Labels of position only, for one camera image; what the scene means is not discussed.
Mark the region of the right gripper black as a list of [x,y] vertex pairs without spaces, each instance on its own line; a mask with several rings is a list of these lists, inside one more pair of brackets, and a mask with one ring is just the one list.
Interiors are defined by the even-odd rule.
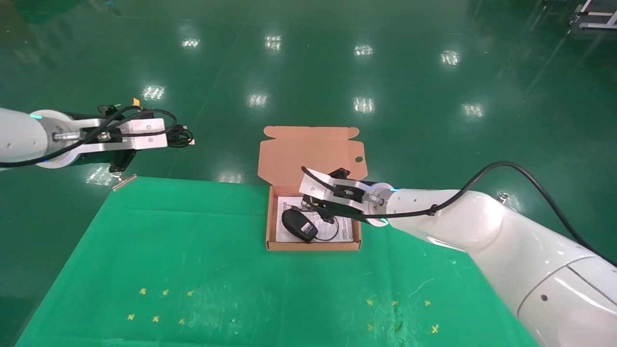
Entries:
[[[336,169],[330,173],[330,177],[335,179],[348,179],[350,171],[344,168]],[[308,195],[303,196],[303,211],[308,213],[315,213],[319,215],[320,219],[326,223],[334,223],[335,215],[339,217],[345,217],[353,220],[357,220],[361,223],[368,224],[370,226],[386,226],[386,221],[383,219],[367,219],[362,211],[350,206],[333,205],[333,212],[328,210],[326,202],[313,198]]]

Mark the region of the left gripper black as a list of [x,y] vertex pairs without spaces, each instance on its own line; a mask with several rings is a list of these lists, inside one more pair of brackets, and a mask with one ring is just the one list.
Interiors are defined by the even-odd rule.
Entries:
[[[85,119],[107,119],[114,113],[100,113],[98,116],[90,116],[79,113],[68,113],[68,116],[73,120],[85,120]],[[95,138],[87,141],[86,144],[99,144],[99,143],[119,143],[120,138],[112,137],[110,140],[99,140]],[[75,167],[87,164],[109,164],[108,171],[110,173],[124,172],[128,168],[128,165],[132,162],[136,156],[136,150],[124,149],[118,151],[103,151],[103,152],[88,152],[77,156],[76,160],[69,165],[69,167]]]

